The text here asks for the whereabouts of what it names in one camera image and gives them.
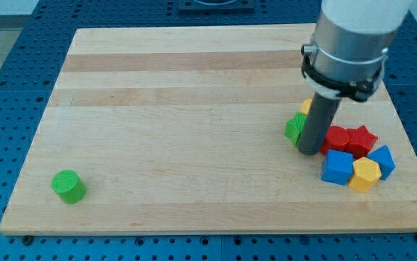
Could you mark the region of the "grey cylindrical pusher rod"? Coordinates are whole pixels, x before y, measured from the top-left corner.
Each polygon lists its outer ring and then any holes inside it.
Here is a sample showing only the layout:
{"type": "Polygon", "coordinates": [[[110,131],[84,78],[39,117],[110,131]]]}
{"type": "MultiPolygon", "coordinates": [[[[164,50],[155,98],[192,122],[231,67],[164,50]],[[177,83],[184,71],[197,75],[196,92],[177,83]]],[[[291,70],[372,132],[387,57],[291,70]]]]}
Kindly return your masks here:
{"type": "Polygon", "coordinates": [[[312,156],[320,151],[340,103],[340,99],[327,99],[318,93],[314,94],[304,128],[297,142],[299,152],[312,156]]]}

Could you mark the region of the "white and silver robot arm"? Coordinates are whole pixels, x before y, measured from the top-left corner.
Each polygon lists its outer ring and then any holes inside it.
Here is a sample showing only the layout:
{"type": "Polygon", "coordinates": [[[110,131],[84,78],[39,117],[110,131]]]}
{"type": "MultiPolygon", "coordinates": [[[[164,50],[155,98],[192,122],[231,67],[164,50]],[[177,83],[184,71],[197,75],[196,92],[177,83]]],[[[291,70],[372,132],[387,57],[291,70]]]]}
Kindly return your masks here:
{"type": "Polygon", "coordinates": [[[411,0],[326,0],[309,43],[302,76],[314,92],[297,142],[304,155],[320,150],[343,98],[366,102],[379,88],[389,48],[411,0]]]}

